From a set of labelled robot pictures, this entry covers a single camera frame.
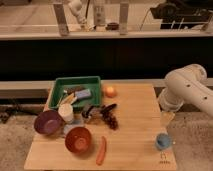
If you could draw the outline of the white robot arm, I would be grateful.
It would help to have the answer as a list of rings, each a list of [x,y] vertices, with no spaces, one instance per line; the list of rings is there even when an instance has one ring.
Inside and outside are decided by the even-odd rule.
[[[203,84],[206,79],[207,72],[199,64],[190,64],[166,74],[165,88],[158,96],[163,127],[169,125],[185,102],[213,117],[213,90]]]

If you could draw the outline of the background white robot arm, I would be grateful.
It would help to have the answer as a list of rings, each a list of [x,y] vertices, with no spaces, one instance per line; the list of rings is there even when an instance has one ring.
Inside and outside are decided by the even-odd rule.
[[[76,18],[77,22],[80,25],[85,25],[87,23],[86,17],[81,13],[82,10],[81,0],[70,0],[68,3],[68,7],[72,15]]]

